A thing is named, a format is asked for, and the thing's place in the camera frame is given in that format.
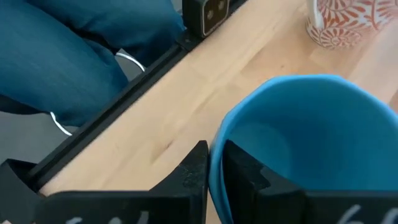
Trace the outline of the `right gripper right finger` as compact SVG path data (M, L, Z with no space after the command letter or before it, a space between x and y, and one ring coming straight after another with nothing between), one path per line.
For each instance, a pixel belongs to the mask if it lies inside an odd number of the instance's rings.
M397 223L397 192L307 190L230 140L223 148L223 177L234 223Z

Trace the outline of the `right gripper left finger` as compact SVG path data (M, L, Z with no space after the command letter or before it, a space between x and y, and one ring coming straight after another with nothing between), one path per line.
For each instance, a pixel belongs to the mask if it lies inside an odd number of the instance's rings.
M64 191L48 197L27 185L34 164L1 164L1 223L204 223L208 144L198 141L183 161L150 190Z

